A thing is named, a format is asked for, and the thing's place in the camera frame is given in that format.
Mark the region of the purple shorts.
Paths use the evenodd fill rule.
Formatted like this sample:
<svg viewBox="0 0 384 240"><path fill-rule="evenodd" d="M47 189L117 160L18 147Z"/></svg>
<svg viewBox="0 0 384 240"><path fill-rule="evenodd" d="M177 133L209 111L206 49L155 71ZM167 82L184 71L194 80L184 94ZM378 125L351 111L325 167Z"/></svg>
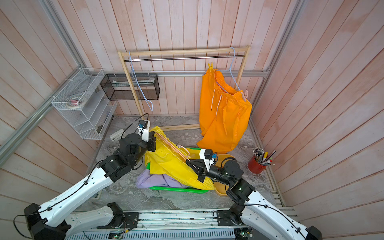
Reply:
<svg viewBox="0 0 384 240"><path fill-rule="evenodd" d="M138 177L136 186L138 189L145 189L150 187L169 187L169 188L182 188L186 189L188 186L181 184L174 178L168 175L150 174L149 169L145 169Z"/></svg>

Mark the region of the pink wire hanger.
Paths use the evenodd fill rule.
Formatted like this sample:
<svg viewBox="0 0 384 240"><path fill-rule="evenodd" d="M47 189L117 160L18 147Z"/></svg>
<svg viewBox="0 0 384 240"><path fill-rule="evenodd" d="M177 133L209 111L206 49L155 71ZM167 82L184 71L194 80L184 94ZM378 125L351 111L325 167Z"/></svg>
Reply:
<svg viewBox="0 0 384 240"><path fill-rule="evenodd" d="M183 146L175 145L173 142L171 142L167 137L164 137L163 135L159 133L155 133L157 138L159 138L165 146L173 150L176 154L178 154L184 161L190 160L190 152Z"/></svg>

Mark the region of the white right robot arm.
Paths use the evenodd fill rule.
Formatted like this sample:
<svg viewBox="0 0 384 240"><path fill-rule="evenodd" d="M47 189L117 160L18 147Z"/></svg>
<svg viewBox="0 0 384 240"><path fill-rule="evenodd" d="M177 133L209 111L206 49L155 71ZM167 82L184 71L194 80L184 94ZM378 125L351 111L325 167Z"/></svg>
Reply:
<svg viewBox="0 0 384 240"><path fill-rule="evenodd" d="M187 160L201 182L210 178L224 184L227 196L234 202L230 208L231 221L236 225L247 225L270 240L321 240L319 229L298 223L280 209L273 206L259 191L242 178L243 170L233 157L224 159L220 167L211 158Z"/></svg>

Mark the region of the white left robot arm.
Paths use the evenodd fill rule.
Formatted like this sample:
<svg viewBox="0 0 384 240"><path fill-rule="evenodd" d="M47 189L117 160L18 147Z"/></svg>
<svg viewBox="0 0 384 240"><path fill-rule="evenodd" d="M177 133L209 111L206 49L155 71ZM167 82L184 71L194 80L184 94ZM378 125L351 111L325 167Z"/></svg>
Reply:
<svg viewBox="0 0 384 240"><path fill-rule="evenodd" d="M97 162L84 179L50 201L25 208L22 216L30 233L28 239L64 240L91 228L127 226L125 214L117 203L79 215L73 212L100 190L138 170L144 163L145 153L156 150L156 137L150 132L150 121L138 117L134 122L138 123L137 129L131 134L122 133L119 148Z"/></svg>

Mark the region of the light blue wire hanger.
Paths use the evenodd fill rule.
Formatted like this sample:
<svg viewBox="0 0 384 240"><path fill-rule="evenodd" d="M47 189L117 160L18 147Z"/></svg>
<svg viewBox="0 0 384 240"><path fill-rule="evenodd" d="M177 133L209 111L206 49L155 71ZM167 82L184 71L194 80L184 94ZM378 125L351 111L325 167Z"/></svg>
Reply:
<svg viewBox="0 0 384 240"><path fill-rule="evenodd" d="M128 51L128 55L129 55L129 63L130 63L130 66L131 66L132 75L133 75L133 77L134 77L134 79L135 79L135 82L136 82L136 84L137 84L137 86L138 86L138 88L139 88L139 90L140 90L140 92L141 92L141 94L142 94L142 96L143 96L143 98L144 98L144 100L145 100L147 106L149 107L149 109L150 109L151 111L153 111L153 110L154 110L153 102L150 101L150 100L148 100L148 99L146 98L146 95L145 95L145 93L143 92L143 90L142 90L142 88L141 88L141 86L140 86L140 83L139 83L139 81L138 81L138 78L137 78L137 75L136 75L136 72L135 72L135 68L134 68L134 66L133 66L133 59L132 59L132 56L131 56L131 52L130 52L130 51Z"/></svg>

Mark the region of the yellow shorts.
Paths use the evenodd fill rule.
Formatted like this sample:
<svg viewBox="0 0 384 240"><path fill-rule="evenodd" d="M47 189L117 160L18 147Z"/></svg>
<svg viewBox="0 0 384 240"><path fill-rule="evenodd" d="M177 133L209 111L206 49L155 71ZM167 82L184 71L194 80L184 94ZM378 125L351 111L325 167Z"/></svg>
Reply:
<svg viewBox="0 0 384 240"><path fill-rule="evenodd" d="M154 127L150 132L155 132L167 137L160 127ZM184 159L182 159L173 150L163 144L163 142L156 137L156 151L145 153L145 164L148 162L150 165L150 174L168 175L183 185L192 187L199 190L213 191L215 189L214 183L211 179L206 178L204 183L198 181L198 176L192 168L190 168ZM190 152L190 160L199 159L199 150Z"/></svg>

